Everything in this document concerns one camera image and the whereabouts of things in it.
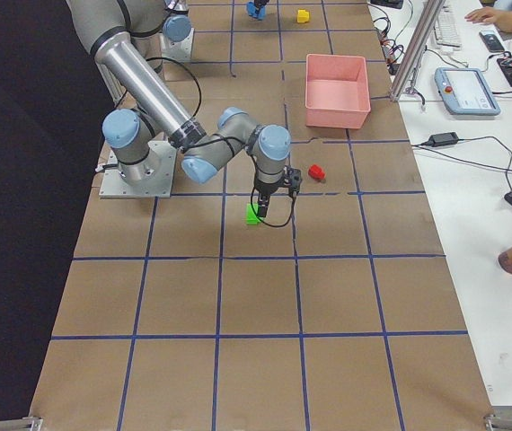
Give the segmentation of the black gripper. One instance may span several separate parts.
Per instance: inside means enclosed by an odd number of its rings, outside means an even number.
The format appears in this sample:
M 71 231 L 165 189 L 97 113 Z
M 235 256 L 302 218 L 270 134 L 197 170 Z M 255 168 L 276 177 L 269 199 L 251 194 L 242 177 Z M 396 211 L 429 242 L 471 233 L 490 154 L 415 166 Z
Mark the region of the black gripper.
M 268 2 L 269 0 L 254 0 L 254 6 L 257 9 L 261 9 L 262 7 L 265 7 Z
M 257 200 L 257 217 L 266 217 L 269 209 L 270 194 L 259 192 Z

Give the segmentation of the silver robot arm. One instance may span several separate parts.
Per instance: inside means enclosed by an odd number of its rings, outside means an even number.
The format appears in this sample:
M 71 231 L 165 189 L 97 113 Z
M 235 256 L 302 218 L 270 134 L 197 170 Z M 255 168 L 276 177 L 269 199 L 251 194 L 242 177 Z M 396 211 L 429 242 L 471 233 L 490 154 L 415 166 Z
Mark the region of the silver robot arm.
M 106 66 L 137 102 L 137 110 L 114 110 L 102 122 L 102 134 L 117 158 L 124 181 L 148 180 L 161 159 L 144 139 L 163 132 L 181 151 L 181 167 L 197 183 L 212 179 L 240 152 L 254 165 L 251 209 L 260 221 L 271 196 L 285 188 L 291 198 L 300 190 L 301 173 L 286 164 L 291 136 L 278 125 L 262 125 L 235 107 L 226 109 L 217 131 L 208 135 L 197 119 L 154 70 L 146 51 L 158 34 L 185 40 L 192 29 L 183 1 L 71 1 L 75 32 L 94 61 Z
M 182 42 L 189 37 L 192 24 L 189 18 L 189 7 L 185 1 L 165 1 L 165 16 L 161 24 L 161 32 L 171 42 Z M 248 1 L 246 13 L 253 19 L 263 20 L 266 16 L 267 0 Z

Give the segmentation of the person's hand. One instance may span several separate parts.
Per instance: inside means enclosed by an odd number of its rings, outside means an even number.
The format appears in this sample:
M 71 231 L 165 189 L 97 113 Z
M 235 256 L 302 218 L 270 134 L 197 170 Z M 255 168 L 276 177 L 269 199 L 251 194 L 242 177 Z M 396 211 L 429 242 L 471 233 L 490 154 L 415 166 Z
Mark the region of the person's hand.
M 490 6 L 470 11 L 464 16 L 467 22 L 500 25 L 506 20 L 507 11 L 502 11 Z

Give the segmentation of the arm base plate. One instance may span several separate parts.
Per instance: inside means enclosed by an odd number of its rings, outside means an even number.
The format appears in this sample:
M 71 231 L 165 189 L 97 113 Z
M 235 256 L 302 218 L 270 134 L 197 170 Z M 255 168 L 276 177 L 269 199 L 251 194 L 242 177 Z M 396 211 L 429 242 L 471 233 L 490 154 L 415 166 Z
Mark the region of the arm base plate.
M 159 35 L 161 52 L 163 57 L 171 58 L 181 63 L 191 61 L 194 28 L 190 30 L 189 35 L 182 41 L 174 42 L 168 39 L 164 34 Z
M 150 151 L 143 162 L 135 165 L 119 163 L 110 150 L 103 172 L 99 196 L 101 198 L 169 198 L 175 172 L 177 151 L 167 141 L 152 140 Z

